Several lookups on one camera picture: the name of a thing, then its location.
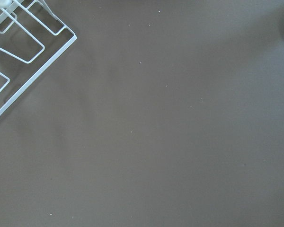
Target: dish rack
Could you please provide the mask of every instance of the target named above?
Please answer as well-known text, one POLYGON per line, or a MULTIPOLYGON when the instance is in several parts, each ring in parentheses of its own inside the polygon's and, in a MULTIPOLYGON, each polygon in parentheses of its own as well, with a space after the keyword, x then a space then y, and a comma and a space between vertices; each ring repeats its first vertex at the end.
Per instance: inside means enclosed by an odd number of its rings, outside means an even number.
POLYGON ((27 77, 26 81, 24 81, 19 88, 13 90, 8 98, 1 97, 1 99, 4 101, 2 102, 2 105, 0 105, 0 116, 77 39, 75 33, 51 11, 44 0, 0 0, 0 37, 3 37, 5 34, 7 34, 11 27, 17 26, 17 29, 24 32, 26 36, 31 39, 30 42, 35 42, 35 45, 38 46, 38 50, 33 54, 33 56, 30 56, 29 59, 25 59, 25 57, 20 56, 16 52, 0 46, 0 95, 2 94, 2 91, 9 87, 13 78, 17 77, 17 75, 13 75, 11 71, 8 75, 2 72, 1 61, 4 61, 2 58, 12 58, 13 61, 18 61, 24 65, 34 64, 34 62, 36 62, 36 60, 43 55, 45 50, 48 48, 50 49, 52 46, 51 44, 45 45, 43 42, 41 42, 40 39, 34 35, 32 31, 30 31, 31 29, 26 28, 26 26, 19 21, 18 12, 20 11, 22 13, 21 15, 25 14, 26 19, 32 20, 34 23, 39 24, 39 27, 43 28, 42 32, 47 32, 48 35, 53 37, 53 39, 60 37, 65 31, 68 31, 71 35, 68 36, 68 40, 66 40, 62 46, 59 46, 55 52, 51 52, 51 56, 43 61, 42 64, 39 64, 37 69, 27 77), (31 12, 30 9, 35 4, 45 10, 46 13, 55 21, 59 22, 61 27, 54 31, 49 25, 45 24, 44 21, 31 12))

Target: white dish rack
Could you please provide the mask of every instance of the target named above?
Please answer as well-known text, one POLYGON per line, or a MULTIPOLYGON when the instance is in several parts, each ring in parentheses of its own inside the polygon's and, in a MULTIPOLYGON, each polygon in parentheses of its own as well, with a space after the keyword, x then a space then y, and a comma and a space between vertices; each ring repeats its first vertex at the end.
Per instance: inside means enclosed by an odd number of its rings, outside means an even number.
MULTIPOLYGON (((0 47, 0 52, 3 55, 10 56, 24 64, 33 64, 47 48, 35 35, 33 35, 32 32, 30 32, 24 25, 19 22, 18 15, 15 12, 17 9, 20 9, 24 13, 26 13, 27 18, 30 18, 31 20, 40 24, 45 29, 44 31, 49 32, 52 36, 59 36, 59 34, 61 34, 65 29, 67 29, 72 34, 72 36, 62 45, 62 47, 60 47, 54 54, 52 54, 52 56, 49 57, 49 59, 45 63, 43 63, 37 69, 37 71, 34 72, 27 79, 27 81, 12 94, 11 97, 4 101, 2 106, 0 106, 0 116, 41 75, 41 73, 43 73, 77 39, 75 33, 50 10, 44 0, 0 0, 0 26, 2 26, 3 22, 6 23, 6 20, 10 21, 3 30, 0 30, 0 35, 5 35, 12 26, 18 26, 19 29, 25 32, 32 40, 35 41, 36 44, 39 45, 39 51, 37 51, 35 55, 33 57, 30 57, 29 59, 24 59, 24 57, 19 56, 17 53, 0 47), (52 29, 50 29, 48 25, 46 25, 42 20, 40 20, 30 11, 30 8, 35 4, 39 4, 43 9, 45 9, 50 16, 61 23, 62 27, 58 31, 53 31, 52 29)), ((0 78, 1 80, 4 80, 4 82, 0 84, 1 93, 9 85, 13 78, 13 75, 6 75, 0 71, 0 78)))

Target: gray table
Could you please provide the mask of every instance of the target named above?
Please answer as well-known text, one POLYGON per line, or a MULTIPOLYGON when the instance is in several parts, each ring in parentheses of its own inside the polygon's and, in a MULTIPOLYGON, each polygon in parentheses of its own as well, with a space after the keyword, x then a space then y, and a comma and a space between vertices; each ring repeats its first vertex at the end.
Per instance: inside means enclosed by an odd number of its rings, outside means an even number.
POLYGON ((284 0, 48 0, 78 35, 0 118, 0 227, 284 227, 284 0))

